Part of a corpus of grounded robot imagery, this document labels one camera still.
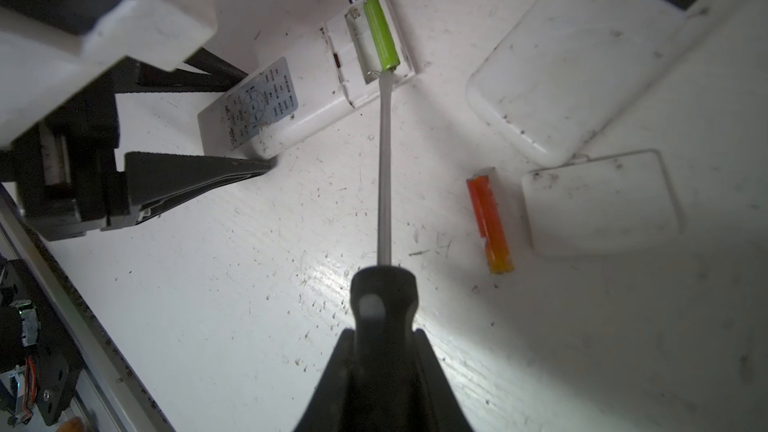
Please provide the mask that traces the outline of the white battery cover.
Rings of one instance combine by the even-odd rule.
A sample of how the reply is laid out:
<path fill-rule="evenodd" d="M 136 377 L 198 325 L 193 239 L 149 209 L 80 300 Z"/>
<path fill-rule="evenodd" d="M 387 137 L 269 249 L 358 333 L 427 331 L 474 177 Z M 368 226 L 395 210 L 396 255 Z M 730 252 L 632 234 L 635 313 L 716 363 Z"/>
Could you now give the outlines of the white battery cover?
<path fill-rule="evenodd" d="M 532 246 L 542 256 L 634 252 L 666 243 L 683 228 L 655 150 L 530 172 L 522 192 Z"/>

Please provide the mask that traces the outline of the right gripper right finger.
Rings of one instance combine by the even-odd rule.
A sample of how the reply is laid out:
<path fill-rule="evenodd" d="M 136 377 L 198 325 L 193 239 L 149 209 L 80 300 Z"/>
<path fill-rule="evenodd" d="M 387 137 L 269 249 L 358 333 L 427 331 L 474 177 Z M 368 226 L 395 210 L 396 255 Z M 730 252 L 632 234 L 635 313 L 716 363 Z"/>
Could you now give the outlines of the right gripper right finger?
<path fill-rule="evenodd" d="M 472 431 L 424 330 L 414 332 L 419 415 L 425 431 Z"/>

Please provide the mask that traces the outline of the orange battery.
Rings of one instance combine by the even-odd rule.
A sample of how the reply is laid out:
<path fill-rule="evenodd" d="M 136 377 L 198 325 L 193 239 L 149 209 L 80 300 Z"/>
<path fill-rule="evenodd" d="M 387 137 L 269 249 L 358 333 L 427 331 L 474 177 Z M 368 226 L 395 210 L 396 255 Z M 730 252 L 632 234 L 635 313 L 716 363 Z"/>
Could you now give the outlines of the orange battery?
<path fill-rule="evenodd" d="M 513 272 L 515 266 L 492 186 L 494 172 L 494 168 L 481 169 L 466 180 L 466 186 L 489 272 L 502 275 Z"/>

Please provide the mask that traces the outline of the white red remote control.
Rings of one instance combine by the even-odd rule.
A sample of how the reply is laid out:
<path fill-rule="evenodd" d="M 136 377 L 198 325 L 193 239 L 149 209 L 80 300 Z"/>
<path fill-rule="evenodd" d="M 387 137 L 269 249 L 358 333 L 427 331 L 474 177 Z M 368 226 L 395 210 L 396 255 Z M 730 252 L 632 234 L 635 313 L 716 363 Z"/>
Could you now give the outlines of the white red remote control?
<path fill-rule="evenodd" d="M 470 76 L 473 111 L 567 163 L 744 0 L 536 0 Z"/>

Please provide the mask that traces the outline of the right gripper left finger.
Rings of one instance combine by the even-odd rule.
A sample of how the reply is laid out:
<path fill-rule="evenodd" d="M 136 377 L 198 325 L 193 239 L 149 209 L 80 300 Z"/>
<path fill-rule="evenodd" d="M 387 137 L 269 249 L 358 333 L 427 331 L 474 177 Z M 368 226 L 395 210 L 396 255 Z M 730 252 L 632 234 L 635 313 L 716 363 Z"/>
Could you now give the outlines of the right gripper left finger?
<path fill-rule="evenodd" d="M 354 336 L 344 329 L 294 431 L 342 431 L 354 365 Z"/>

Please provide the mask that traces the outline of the black yellow screwdriver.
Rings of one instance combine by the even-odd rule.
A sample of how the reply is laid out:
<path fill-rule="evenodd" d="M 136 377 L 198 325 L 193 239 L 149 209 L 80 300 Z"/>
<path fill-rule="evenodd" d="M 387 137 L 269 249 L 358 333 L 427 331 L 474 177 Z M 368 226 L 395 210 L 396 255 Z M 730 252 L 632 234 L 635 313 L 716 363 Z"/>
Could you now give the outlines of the black yellow screwdriver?
<path fill-rule="evenodd" d="M 353 423 L 362 431 L 402 431 L 412 395 L 412 331 L 416 305 L 412 274 L 393 265 L 391 105 L 393 73 L 380 86 L 376 264 L 352 281 L 355 333 Z"/>

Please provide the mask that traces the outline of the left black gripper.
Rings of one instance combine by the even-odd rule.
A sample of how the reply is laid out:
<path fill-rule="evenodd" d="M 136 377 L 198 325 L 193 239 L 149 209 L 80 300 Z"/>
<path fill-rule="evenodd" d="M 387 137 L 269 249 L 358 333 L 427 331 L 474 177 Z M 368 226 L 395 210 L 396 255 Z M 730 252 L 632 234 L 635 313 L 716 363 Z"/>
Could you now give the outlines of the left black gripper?
<path fill-rule="evenodd" d="M 129 152 L 119 170 L 116 97 L 126 93 L 224 93 L 248 74 L 205 48 L 165 71 L 124 58 L 1 152 L 23 215 L 49 241 L 142 224 L 214 189 L 260 177 L 274 159 Z"/>

